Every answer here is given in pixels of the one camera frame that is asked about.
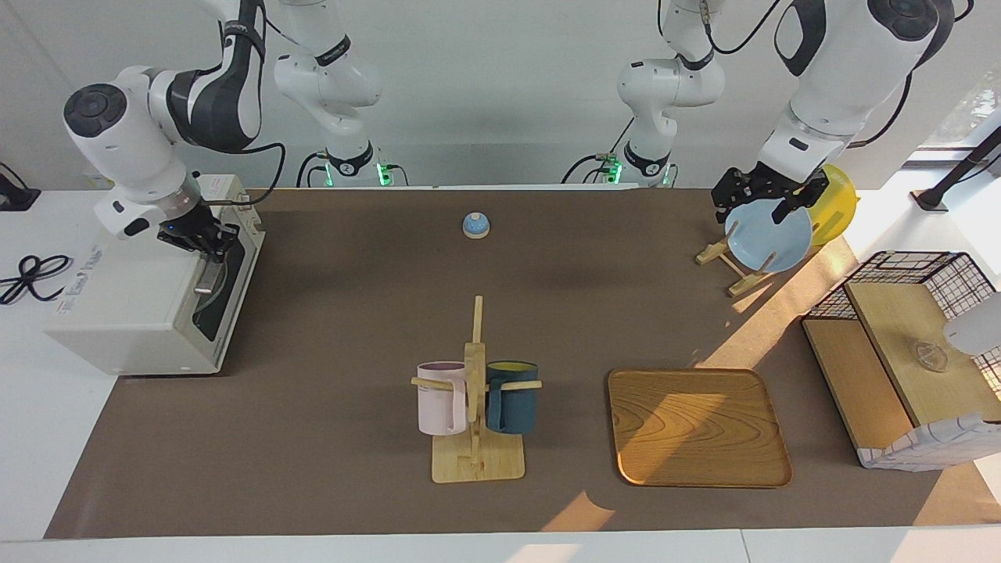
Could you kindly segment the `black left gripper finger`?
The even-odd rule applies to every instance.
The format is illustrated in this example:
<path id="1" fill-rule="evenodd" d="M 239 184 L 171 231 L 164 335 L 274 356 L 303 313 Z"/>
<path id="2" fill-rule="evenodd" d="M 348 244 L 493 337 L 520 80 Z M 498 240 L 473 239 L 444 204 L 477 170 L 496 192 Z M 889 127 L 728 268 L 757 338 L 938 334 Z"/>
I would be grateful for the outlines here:
<path id="1" fill-rule="evenodd" d="M 790 213 L 800 208 L 815 206 L 830 184 L 827 175 L 813 175 L 802 186 L 789 189 L 783 193 L 782 199 L 772 212 L 773 223 L 782 224 Z"/>
<path id="2" fill-rule="evenodd" d="M 726 170 L 711 190 L 712 205 L 718 224 L 725 224 L 730 211 L 740 206 L 744 198 L 744 174 L 741 170 Z"/>

